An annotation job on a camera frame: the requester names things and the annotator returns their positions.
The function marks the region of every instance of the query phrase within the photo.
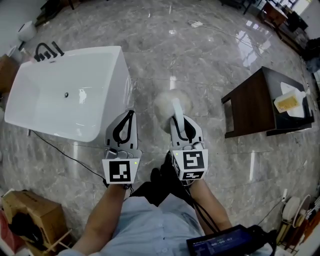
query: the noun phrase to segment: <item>display screen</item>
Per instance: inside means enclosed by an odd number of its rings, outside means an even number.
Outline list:
[[[242,229],[236,229],[217,237],[195,242],[192,247],[197,256],[212,256],[248,243],[251,240],[250,234]]]

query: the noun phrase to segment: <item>gray marble floor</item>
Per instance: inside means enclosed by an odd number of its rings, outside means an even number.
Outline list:
[[[188,21],[214,27],[191,28]],[[161,165],[170,147],[153,102],[157,93],[176,88],[193,101],[192,118],[202,127],[210,154],[205,180],[233,224],[257,224],[280,200],[284,188],[300,197],[316,193],[320,132],[312,78],[299,56],[249,13],[242,15],[218,0],[92,0],[75,10],[63,9],[39,28],[26,48],[34,52],[38,43],[51,41],[64,51],[122,46],[132,78],[128,108],[137,112],[143,151],[136,187],[149,179],[153,167]],[[316,122],[304,132],[225,139],[221,97],[261,66],[310,86],[308,102]],[[42,136],[103,174],[103,148]],[[26,129],[4,122],[0,150],[0,187],[31,189],[61,203],[68,226],[79,237],[105,191],[101,179],[33,133],[27,136]],[[280,212],[281,205],[265,219],[266,230],[278,227]]]

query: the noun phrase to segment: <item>black pants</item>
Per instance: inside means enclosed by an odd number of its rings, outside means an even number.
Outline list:
[[[161,165],[160,173],[160,180],[143,183],[132,193],[131,197],[145,197],[150,204],[158,207],[169,194],[173,194],[194,207],[190,196],[177,176],[175,168],[167,157],[164,164]]]

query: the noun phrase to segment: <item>person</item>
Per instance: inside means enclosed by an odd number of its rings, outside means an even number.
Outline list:
[[[126,200],[124,186],[110,184],[90,214],[81,238],[59,256],[189,255],[186,240],[213,231],[194,210],[169,154],[160,170],[152,170],[150,179]],[[221,231],[232,227],[225,208],[203,179],[195,180],[189,192]]]

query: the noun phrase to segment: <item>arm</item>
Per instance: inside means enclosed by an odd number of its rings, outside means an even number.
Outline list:
[[[112,238],[117,227],[126,190],[111,184],[90,214],[84,233],[73,249],[89,255],[100,251]]]
[[[211,216],[211,218],[221,231],[232,227],[225,208],[211,193],[210,189],[203,179],[197,179],[191,185],[190,193],[192,198],[207,211],[207,213]],[[207,217],[206,213],[201,209],[200,211],[205,219],[214,227],[210,219]],[[204,233],[206,235],[212,234],[212,230],[201,218],[198,211],[196,210],[195,212]]]

